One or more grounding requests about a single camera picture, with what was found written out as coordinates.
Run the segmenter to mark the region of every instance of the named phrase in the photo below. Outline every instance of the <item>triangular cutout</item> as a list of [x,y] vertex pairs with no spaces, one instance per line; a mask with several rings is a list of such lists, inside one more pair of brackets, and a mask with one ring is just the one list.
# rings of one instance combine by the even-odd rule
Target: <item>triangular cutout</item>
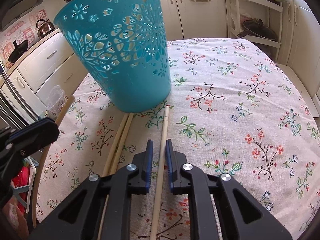
[[249,224],[262,217],[260,211],[256,209],[239,190],[234,189],[233,194],[236,198],[244,223]]
[[58,218],[70,224],[74,224],[78,218],[86,195],[86,190],[81,191],[79,195],[74,198],[73,201],[64,210],[61,211]]

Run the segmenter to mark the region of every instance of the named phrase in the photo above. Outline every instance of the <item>blue plastic basket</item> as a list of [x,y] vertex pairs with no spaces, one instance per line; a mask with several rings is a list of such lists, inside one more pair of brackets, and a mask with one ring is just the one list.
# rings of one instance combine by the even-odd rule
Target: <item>blue plastic basket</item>
[[71,0],[54,23],[121,111],[145,111],[168,96],[160,0]]

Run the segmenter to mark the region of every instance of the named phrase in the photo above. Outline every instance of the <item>red object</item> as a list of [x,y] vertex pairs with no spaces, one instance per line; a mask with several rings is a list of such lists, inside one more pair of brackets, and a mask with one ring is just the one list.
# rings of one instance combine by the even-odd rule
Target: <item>red object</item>
[[[19,174],[12,179],[12,182],[15,187],[22,187],[26,186],[29,184],[29,169],[27,167],[22,167],[20,170]],[[20,197],[24,200],[27,201],[27,195],[28,192],[23,192],[19,194]],[[18,201],[18,208],[20,209],[21,213],[24,214],[26,211],[25,207]]]

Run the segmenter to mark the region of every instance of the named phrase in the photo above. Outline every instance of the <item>kettle handle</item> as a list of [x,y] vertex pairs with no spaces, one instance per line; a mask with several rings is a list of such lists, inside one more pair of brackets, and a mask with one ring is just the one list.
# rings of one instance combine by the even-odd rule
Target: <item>kettle handle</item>
[[36,28],[37,28],[37,29],[39,28],[38,23],[39,23],[39,22],[41,22],[41,21],[43,21],[43,22],[47,22],[47,21],[45,21],[44,19],[40,19],[40,20],[38,20],[38,21],[37,21],[37,23],[36,23]]

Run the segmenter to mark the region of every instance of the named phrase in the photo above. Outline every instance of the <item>range hood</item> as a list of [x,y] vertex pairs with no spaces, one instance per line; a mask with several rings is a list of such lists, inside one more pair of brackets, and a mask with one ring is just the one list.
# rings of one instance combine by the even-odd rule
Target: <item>range hood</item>
[[41,4],[43,0],[15,0],[5,14],[0,24],[0,31],[4,31],[12,23],[31,12],[33,7]]

